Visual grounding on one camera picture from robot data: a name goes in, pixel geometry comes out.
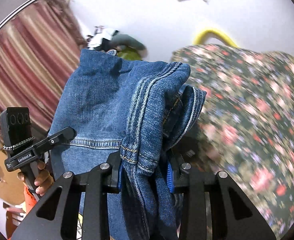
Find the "blue denim jeans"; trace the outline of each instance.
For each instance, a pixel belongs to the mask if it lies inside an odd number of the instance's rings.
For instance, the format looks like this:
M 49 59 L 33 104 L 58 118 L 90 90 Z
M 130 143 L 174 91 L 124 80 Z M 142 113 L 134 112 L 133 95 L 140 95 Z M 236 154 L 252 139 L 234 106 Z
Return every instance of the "blue denim jeans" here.
M 204 104 L 206 92 L 185 85 L 189 74 L 180 62 L 84 49 L 65 86 L 49 134 L 70 126 L 77 135 L 51 151 L 54 174 L 90 171 L 120 148 L 122 192 L 108 195 L 116 240 L 177 239 L 181 198 L 169 192 L 162 164 Z

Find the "metal screw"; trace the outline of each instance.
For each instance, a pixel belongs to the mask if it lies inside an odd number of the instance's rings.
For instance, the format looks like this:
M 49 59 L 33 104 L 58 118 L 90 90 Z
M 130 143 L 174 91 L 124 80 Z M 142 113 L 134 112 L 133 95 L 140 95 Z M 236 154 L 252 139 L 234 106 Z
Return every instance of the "metal screw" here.
M 223 179 L 225 179 L 225 178 L 227 178 L 228 174 L 225 171 L 220 171 L 218 173 L 218 176 L 221 177 L 221 178 L 223 178 Z
M 102 164 L 100 164 L 100 168 L 102 169 L 102 170 L 106 170 L 106 169 L 108 169 L 109 168 L 109 164 L 108 163 L 102 163 Z
M 63 174 L 63 177 L 65 178 L 65 179 L 68 179 L 68 178 L 70 178 L 72 176 L 72 172 L 71 171 L 66 171 L 64 174 Z
M 183 168 L 184 170 L 189 170 L 189 169 L 191 168 L 191 165 L 190 165 L 189 163 L 183 163 L 183 164 L 182 164 L 182 168 Z

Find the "curtain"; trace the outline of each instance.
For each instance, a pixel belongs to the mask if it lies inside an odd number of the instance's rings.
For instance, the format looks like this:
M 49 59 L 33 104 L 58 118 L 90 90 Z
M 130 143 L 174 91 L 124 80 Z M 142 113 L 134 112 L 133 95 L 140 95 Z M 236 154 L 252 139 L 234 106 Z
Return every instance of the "curtain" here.
M 65 0 L 37 0 L 20 11 L 0 29 L 0 113 L 27 106 L 33 126 L 49 130 L 85 44 Z

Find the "floral fabric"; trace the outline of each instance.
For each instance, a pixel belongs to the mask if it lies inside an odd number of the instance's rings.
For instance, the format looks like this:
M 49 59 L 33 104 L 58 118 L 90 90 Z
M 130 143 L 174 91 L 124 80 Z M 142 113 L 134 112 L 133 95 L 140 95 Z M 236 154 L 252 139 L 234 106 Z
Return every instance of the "floral fabric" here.
M 280 239 L 294 222 L 294 57 L 204 45 L 172 60 L 188 63 L 188 84 L 207 91 L 174 151 L 201 170 L 227 171 Z

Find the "jeans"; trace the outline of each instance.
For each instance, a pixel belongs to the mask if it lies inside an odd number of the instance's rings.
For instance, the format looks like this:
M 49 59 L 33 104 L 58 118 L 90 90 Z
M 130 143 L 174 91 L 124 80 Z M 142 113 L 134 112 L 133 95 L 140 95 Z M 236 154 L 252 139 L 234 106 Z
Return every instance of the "jeans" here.
M 77 135 L 51 151 L 54 174 L 90 171 L 120 148 L 122 192 L 108 195 L 116 240 L 177 239 L 181 198 L 169 192 L 162 164 L 204 104 L 206 92 L 185 84 L 189 74 L 180 62 L 83 49 L 66 83 L 49 134 L 70 126 Z

